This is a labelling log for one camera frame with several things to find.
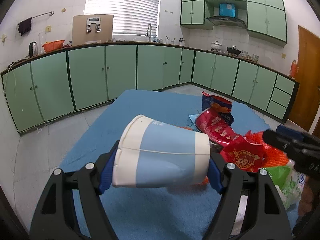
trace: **blue box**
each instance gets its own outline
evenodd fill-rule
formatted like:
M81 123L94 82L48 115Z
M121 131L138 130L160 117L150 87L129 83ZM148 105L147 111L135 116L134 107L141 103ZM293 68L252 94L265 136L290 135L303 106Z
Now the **blue box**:
M221 3L219 9L219 16L236 17L236 8L232 3Z

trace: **blue and white paper cup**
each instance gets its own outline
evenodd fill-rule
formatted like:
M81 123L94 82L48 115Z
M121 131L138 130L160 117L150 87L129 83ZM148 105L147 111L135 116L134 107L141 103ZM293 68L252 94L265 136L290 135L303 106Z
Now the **blue and white paper cup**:
M151 188L201 183L209 158L206 134L138 115L121 136L112 184Z

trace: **gray floor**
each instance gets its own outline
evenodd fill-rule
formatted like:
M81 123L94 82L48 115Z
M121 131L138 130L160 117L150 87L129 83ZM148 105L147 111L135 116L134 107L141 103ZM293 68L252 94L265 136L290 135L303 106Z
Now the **gray floor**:
M194 85L167 90L167 92L201 96L203 90ZM102 106L55 122L20 138L14 168L14 196L16 212L27 230L30 228L33 212L50 174L60 165L66 153L79 140L89 126L108 106ZM272 128L279 123L256 112ZM288 122L291 128L299 126Z

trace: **faucet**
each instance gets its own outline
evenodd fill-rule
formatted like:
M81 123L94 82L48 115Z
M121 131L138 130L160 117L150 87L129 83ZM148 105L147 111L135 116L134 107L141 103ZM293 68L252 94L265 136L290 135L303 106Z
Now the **faucet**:
M151 32L152 32L152 26L151 26L151 23L149 23L149 25L148 25L148 29L147 29L147 33L146 33L146 37L148 37L149 27L150 27L150 37L149 37L149 42L151 42Z

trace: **metal screw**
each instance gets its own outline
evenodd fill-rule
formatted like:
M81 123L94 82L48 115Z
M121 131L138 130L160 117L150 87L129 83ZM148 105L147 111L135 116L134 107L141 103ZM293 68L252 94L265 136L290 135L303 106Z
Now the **metal screw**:
M94 168L94 163L87 163L87 164L85 165L85 168L86 168L87 170L92 170L92 169Z
M266 176L268 174L268 172L265 169L260 169L259 172L262 176Z
M234 170L236 168L236 166L234 165L234 163L227 163L227 168L229 170Z
M53 171L53 174L54 175L59 175L61 173L61 169L55 169L54 171Z

